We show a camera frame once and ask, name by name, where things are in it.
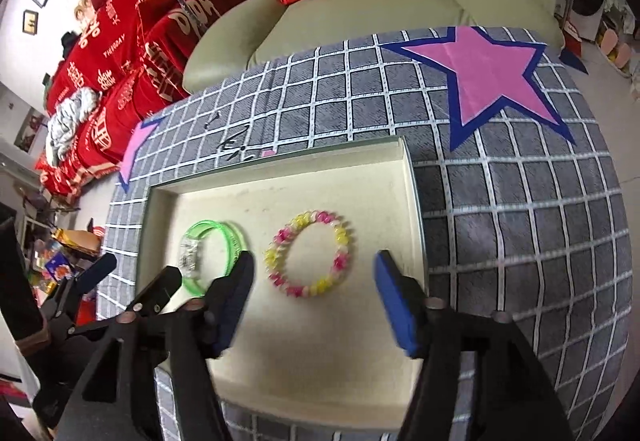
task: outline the green leather sofa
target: green leather sofa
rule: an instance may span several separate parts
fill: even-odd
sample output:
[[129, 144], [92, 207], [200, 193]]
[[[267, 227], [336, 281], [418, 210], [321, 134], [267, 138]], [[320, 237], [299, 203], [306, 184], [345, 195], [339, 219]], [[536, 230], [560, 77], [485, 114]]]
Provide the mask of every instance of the green leather sofa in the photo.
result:
[[372, 33], [454, 25], [536, 31], [560, 49], [562, 32], [534, 0], [247, 0], [202, 37], [184, 71], [196, 92], [278, 56]]

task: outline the gray checkered tablecloth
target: gray checkered tablecloth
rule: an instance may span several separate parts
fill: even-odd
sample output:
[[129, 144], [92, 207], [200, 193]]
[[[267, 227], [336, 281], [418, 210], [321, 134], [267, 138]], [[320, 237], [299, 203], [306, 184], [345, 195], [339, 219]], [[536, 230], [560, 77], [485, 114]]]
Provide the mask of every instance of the gray checkered tablecloth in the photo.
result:
[[[499, 40], [535, 41], [491, 28]], [[544, 364], [576, 437], [595, 432], [615, 384], [631, 307], [631, 249], [606, 143], [558, 56], [534, 77], [575, 138], [507, 108], [449, 151], [445, 75], [380, 48], [444, 30], [377, 34], [257, 66], [168, 107], [138, 152], [129, 191], [115, 189], [105, 251], [118, 268], [99, 287], [98, 315], [134, 296], [151, 186], [194, 172], [310, 147], [404, 136], [424, 218], [430, 293], [488, 315], [505, 309]], [[452, 439], [463, 439], [474, 368], [465, 358]], [[158, 374], [166, 439], [178, 439], [171, 381]], [[290, 425], [224, 407], [236, 439], [388, 439], [394, 433]]]

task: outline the box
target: box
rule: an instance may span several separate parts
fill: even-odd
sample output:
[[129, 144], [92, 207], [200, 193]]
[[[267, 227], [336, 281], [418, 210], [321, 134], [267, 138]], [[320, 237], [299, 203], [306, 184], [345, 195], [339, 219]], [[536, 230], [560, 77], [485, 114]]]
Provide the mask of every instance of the box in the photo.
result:
[[[268, 280], [263, 254], [273, 235], [306, 210], [343, 218], [352, 238], [351, 268], [322, 296], [287, 297]], [[209, 361], [220, 397], [296, 422], [399, 428], [420, 361], [396, 345], [372, 273], [374, 255], [389, 249], [405, 274], [424, 283], [422, 219], [404, 138], [270, 156], [153, 187], [138, 291], [165, 265], [178, 265], [182, 235], [204, 218], [239, 228], [256, 260], [234, 343]], [[225, 257], [216, 232], [205, 241], [201, 272], [208, 285], [223, 274]], [[307, 284], [326, 275], [335, 248], [331, 227], [306, 228], [289, 251], [290, 279]], [[189, 297], [178, 290], [165, 311]]]

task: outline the bracelet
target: bracelet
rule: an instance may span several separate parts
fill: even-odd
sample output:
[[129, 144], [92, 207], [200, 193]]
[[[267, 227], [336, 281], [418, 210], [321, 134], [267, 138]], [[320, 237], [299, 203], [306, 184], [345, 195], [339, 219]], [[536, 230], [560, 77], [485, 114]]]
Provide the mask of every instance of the bracelet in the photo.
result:
[[238, 228], [231, 227], [226, 223], [217, 223], [215, 220], [200, 220], [190, 227], [183, 235], [180, 243], [178, 268], [182, 273], [182, 285], [193, 296], [202, 296], [206, 291], [198, 281], [200, 278], [198, 250], [202, 239], [213, 230], [220, 231], [225, 239], [225, 277], [231, 273], [231, 269], [234, 267], [244, 247], [244, 240]]
[[[313, 223], [322, 223], [334, 228], [335, 242], [338, 247], [329, 275], [309, 286], [303, 286], [289, 281], [284, 269], [284, 259], [293, 240], [302, 230]], [[264, 262], [269, 272], [269, 280], [287, 296], [310, 297], [321, 295], [340, 282], [346, 274], [349, 264], [349, 236], [347, 235], [347, 230], [340, 219], [329, 212], [316, 210], [297, 215], [273, 237], [273, 242], [264, 252]]]

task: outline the green bracelet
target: green bracelet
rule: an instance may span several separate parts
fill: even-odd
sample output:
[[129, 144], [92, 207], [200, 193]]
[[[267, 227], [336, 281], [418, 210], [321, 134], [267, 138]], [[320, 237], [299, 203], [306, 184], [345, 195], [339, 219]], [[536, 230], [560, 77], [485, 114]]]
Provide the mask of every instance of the green bracelet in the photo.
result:
[[200, 278], [198, 263], [200, 241], [213, 230], [220, 231], [225, 239], [225, 276], [231, 273], [231, 269], [244, 248], [244, 240], [238, 228], [232, 227], [227, 223], [217, 223], [215, 220], [200, 220], [185, 232], [180, 244], [180, 264], [178, 267], [182, 273], [182, 285], [196, 297], [204, 295], [206, 291], [198, 281]]

